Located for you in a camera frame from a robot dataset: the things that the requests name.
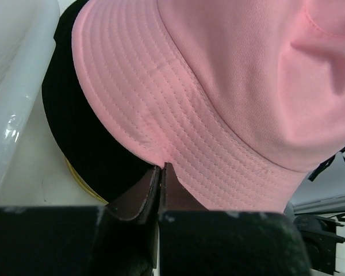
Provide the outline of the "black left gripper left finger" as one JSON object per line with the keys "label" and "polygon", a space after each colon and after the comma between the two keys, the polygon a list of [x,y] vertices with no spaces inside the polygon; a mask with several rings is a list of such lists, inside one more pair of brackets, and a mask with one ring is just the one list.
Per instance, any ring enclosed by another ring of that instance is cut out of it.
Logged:
{"label": "black left gripper left finger", "polygon": [[152,275],[159,178],[105,206],[0,206],[0,275]]}

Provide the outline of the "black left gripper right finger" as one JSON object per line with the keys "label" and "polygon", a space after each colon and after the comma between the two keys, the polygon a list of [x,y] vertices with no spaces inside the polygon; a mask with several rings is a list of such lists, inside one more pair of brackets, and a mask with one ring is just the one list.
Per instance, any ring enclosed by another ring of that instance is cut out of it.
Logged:
{"label": "black left gripper right finger", "polygon": [[310,275],[301,235],[281,213],[207,210],[166,164],[159,204],[161,275]]}

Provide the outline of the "black bucket hat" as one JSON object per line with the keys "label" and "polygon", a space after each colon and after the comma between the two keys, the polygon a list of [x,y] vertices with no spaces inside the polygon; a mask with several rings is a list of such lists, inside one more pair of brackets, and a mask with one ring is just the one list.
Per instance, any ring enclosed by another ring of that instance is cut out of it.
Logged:
{"label": "black bucket hat", "polygon": [[60,16],[55,51],[42,85],[45,115],[56,143],[83,180],[104,200],[147,196],[153,165],[117,142],[94,114],[76,76],[71,32],[86,1]]}

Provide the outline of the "pink hat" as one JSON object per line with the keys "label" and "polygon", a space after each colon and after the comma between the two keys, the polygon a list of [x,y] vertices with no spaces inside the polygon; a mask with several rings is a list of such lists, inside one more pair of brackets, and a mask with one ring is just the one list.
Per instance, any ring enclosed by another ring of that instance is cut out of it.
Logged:
{"label": "pink hat", "polygon": [[88,1],[82,91],[206,208],[281,212],[345,147],[345,1]]}

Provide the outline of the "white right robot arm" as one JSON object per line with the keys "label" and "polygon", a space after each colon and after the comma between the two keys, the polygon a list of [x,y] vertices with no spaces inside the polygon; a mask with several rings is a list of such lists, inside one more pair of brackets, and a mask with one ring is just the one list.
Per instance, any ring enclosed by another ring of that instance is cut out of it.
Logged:
{"label": "white right robot arm", "polygon": [[292,204],[284,211],[299,230],[313,275],[345,275],[345,212],[295,214]]}

